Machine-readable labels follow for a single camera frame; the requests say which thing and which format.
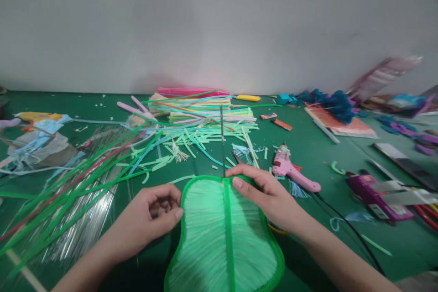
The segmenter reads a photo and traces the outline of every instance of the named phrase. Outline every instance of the fingernail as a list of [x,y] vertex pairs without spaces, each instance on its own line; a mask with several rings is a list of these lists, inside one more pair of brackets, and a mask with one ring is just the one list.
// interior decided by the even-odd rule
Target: fingernail
[[237,177],[233,178],[233,186],[234,186],[234,188],[239,189],[240,187],[242,187],[242,184],[243,184],[242,179],[237,178]]
[[183,214],[184,214],[184,210],[182,208],[179,208],[175,212],[175,217],[177,218],[177,220],[180,220]]

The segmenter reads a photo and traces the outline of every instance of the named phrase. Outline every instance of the leaf-shaped craft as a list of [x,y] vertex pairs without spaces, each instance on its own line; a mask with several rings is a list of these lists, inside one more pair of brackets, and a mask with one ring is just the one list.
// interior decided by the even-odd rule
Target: leaf-shaped craft
[[181,238],[166,272],[166,292],[261,292],[278,284],[283,253],[264,214],[231,178],[193,178],[181,206]]

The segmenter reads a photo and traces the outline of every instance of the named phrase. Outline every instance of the hot glue gun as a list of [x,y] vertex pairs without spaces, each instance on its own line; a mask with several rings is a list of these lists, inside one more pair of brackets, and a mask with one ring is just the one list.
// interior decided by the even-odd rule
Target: hot glue gun
[[304,189],[316,193],[321,190],[321,185],[317,182],[313,182],[306,177],[304,177],[300,172],[300,167],[296,167],[291,163],[289,159],[291,152],[286,146],[284,142],[277,149],[277,153],[274,158],[274,165],[272,166],[272,173],[277,176],[284,177],[289,176],[293,181],[295,181],[298,185],[301,185]]

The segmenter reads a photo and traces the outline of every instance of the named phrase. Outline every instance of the table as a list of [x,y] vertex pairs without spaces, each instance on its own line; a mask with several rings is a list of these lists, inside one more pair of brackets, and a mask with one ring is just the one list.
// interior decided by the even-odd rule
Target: table
[[[128,113],[116,106],[117,101],[126,104],[131,102],[130,95],[121,94],[75,94],[75,93],[43,93],[43,92],[9,92],[7,97],[11,100],[7,107],[7,115],[23,111],[52,112],[68,114],[71,117],[79,116],[88,120],[126,120]],[[147,100],[147,96],[138,95],[138,99]],[[232,101],[234,104],[248,104],[245,101]],[[258,104],[270,104],[272,98],[262,97]],[[254,108],[254,116],[267,114],[275,111],[278,118],[293,127],[288,132],[268,120],[258,121],[259,130],[252,131],[251,140],[259,146],[269,148],[268,159],[260,156],[259,165],[262,169],[268,169],[272,164],[275,149],[272,147],[286,141],[291,150],[291,161],[302,166],[302,173],[309,179],[317,181],[322,186],[321,195],[343,215],[361,209],[362,206],[355,203],[349,196],[350,189],[345,183],[345,176],[335,173],[330,164],[337,161],[338,168],[346,171],[358,172],[360,169],[368,170],[379,181],[385,178],[366,160],[373,158],[387,168],[405,184],[416,185],[416,182],[405,174],[399,167],[380,154],[371,145],[374,142],[388,142],[396,146],[400,151],[408,155],[413,161],[424,167],[432,174],[438,176],[436,159],[420,154],[413,149],[413,142],[403,136],[391,135],[379,127],[379,123],[373,117],[361,119],[370,125],[379,135],[380,139],[366,139],[354,137],[339,137],[341,143],[335,145],[304,112],[303,108],[283,107],[260,107]],[[438,119],[425,118],[435,126],[418,126],[420,129],[434,128]],[[88,129],[82,132],[73,131],[76,128],[85,127],[87,124],[71,122],[67,123],[60,133],[69,137],[73,145],[80,144],[88,139],[96,125],[88,124]],[[8,129],[5,135],[8,138],[16,138],[22,132],[19,129]],[[225,151],[231,156],[231,143],[239,142],[236,138],[228,138]],[[221,143],[212,142],[207,144],[207,151],[217,159],[221,158]],[[0,145],[1,158],[4,158],[6,146]],[[132,180],[131,189],[137,193],[143,187],[150,187],[172,181],[178,177],[195,175],[220,175],[220,170],[215,170],[212,163],[205,155],[196,151],[196,159],[190,157],[183,163],[171,163],[167,170],[158,170],[151,174],[146,185],[142,185],[142,177]],[[145,158],[145,161],[153,161],[157,157],[156,150]],[[0,190],[38,193],[42,182],[49,173],[41,172],[16,179],[11,183],[1,186]],[[176,186],[183,189],[187,181],[178,182]],[[335,217],[326,205],[316,198],[298,199],[298,203],[315,217],[320,223],[330,229],[329,220]],[[5,199],[0,207],[0,233],[3,233],[14,213],[19,209],[23,201],[17,199]],[[113,201],[113,215],[117,215],[128,204],[127,185],[120,183]],[[111,222],[110,215],[105,224],[106,230]],[[393,257],[387,256],[371,247],[378,261],[381,263],[388,278],[397,281],[408,276],[413,276],[422,271],[438,266],[438,239],[436,234],[420,219],[397,223],[396,227],[376,222],[375,224],[353,222],[353,226],[362,234],[389,250]],[[370,262],[368,254],[354,233],[343,223],[341,229],[335,234],[351,249],[365,260]],[[161,291],[167,265],[178,245],[180,230],[177,226],[170,234],[154,241],[137,258],[132,258],[116,267],[103,283],[102,291],[120,291],[132,289],[147,289],[148,291]],[[293,236],[276,236],[286,261],[286,271],[275,291],[336,291],[334,285],[313,262],[302,245]],[[7,257],[0,259],[0,286],[2,280],[11,270],[12,265]],[[33,269],[40,282],[50,290],[63,275],[63,269],[59,264],[49,264],[41,268]],[[30,285],[23,279],[14,284],[15,291],[32,291]]]

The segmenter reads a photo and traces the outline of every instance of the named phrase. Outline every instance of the white wall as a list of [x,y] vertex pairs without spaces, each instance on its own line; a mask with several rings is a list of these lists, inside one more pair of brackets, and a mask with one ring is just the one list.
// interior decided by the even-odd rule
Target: white wall
[[438,0],[0,0],[0,84],[275,94],[348,87],[383,58],[426,55],[391,91],[438,83]]

